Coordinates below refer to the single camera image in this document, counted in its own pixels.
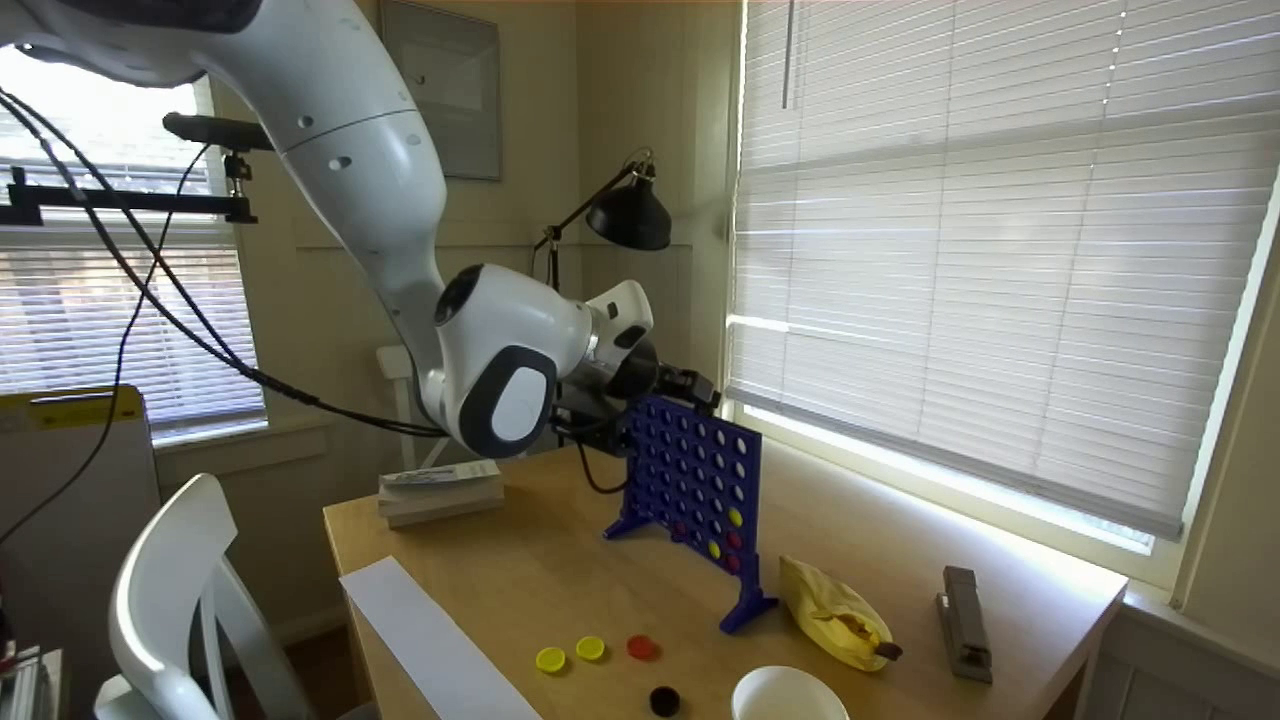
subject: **desk lamp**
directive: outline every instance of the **desk lamp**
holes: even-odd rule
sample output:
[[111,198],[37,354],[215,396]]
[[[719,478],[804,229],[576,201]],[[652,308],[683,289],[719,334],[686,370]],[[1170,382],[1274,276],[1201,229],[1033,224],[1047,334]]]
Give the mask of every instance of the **desk lamp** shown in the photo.
[[601,184],[581,209],[572,209],[559,224],[549,224],[543,235],[533,244],[533,255],[549,250],[553,261],[553,289],[559,291],[559,235],[572,222],[589,212],[594,235],[658,251],[670,244],[670,216],[652,198],[652,163],[633,160],[608,184]]

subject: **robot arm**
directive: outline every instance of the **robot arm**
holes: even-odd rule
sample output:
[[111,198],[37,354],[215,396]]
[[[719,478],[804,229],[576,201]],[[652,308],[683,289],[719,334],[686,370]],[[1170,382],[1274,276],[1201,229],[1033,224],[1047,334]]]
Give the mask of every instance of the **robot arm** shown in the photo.
[[608,386],[652,313],[638,286],[567,305],[553,289],[434,267],[445,173],[385,44],[353,0],[12,0],[0,44],[128,84],[227,81],[373,282],[423,411],[480,456],[528,450],[555,386]]

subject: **white chair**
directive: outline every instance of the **white chair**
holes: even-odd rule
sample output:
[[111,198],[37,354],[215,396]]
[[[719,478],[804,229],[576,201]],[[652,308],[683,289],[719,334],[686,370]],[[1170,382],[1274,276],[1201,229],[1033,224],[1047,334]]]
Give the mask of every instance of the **white chair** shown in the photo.
[[[192,478],[124,556],[111,593],[111,675],[96,697],[96,718],[227,720],[223,645],[234,651],[262,718],[315,718],[287,655],[271,642],[260,607],[227,563],[234,522],[215,478]],[[199,623],[209,693],[196,683],[192,623]]]

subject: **banana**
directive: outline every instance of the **banana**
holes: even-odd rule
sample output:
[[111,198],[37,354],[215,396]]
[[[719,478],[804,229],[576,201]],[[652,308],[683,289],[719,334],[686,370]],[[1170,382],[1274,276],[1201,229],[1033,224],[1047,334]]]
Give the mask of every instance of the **banana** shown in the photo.
[[885,618],[856,587],[812,563],[780,556],[780,600],[814,648],[856,673],[885,673],[902,655]]

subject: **blue connect four board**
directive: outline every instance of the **blue connect four board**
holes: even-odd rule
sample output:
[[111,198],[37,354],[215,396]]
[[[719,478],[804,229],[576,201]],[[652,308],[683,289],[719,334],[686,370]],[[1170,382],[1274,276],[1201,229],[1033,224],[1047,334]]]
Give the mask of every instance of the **blue connect four board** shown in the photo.
[[643,396],[626,425],[626,489],[608,539],[662,523],[683,544],[741,582],[719,631],[745,629],[775,600],[758,587],[758,433]]

